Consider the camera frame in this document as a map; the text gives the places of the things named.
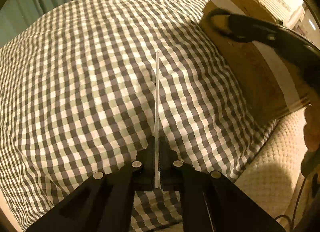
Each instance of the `bed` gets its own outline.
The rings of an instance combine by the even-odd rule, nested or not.
[[[0,187],[23,230],[93,172],[146,148],[160,56],[160,134],[235,182],[276,121],[255,123],[198,26],[208,0],[74,0],[0,49]],[[179,194],[135,195],[130,231],[179,222]]]

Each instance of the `wire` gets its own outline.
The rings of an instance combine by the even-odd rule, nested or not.
[[[302,194],[302,190],[303,190],[303,187],[306,183],[306,180],[307,178],[304,178],[303,182],[302,182],[302,185],[301,185],[301,188],[300,188],[300,191],[299,191],[299,194],[298,194],[298,198],[297,198],[297,201],[296,201],[296,205],[294,206],[294,211],[293,211],[293,215],[292,215],[292,220],[290,219],[290,217],[288,217],[287,215],[279,215],[277,217],[274,218],[274,220],[278,220],[279,218],[285,218],[288,223],[289,223],[289,232],[291,232],[293,230],[293,226],[294,226],[294,219],[296,217],[296,212],[297,212],[297,208],[298,208],[298,204],[299,204],[299,200],[300,200],[300,197],[301,197],[301,194]]]

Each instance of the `checkered fabric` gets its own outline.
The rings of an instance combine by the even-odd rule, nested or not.
[[[241,174],[272,132],[198,26],[208,0],[75,0],[0,49],[0,184],[23,229],[93,172],[147,146],[160,56],[160,134],[199,171]],[[137,193],[131,231],[181,220],[179,195]]]

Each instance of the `white quilted fabric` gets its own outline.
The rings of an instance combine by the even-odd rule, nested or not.
[[[237,179],[236,185],[269,215],[287,214],[292,218],[293,208],[300,190],[302,178],[300,164],[307,150],[303,127],[304,109],[282,118],[270,139],[257,157]],[[296,222],[306,207],[308,182],[299,201]],[[182,232],[182,224],[164,229],[165,232]]]

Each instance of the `white tape strip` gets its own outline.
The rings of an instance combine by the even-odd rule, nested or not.
[[[231,0],[211,0],[217,7],[227,9],[233,13],[245,15],[245,13],[235,5]],[[272,71],[278,85],[284,95],[285,103],[290,112],[294,112],[297,108],[302,107],[300,97],[293,79],[280,57],[276,54],[275,50],[263,43],[253,41],[253,44],[260,51],[264,60],[267,62],[270,70]]]

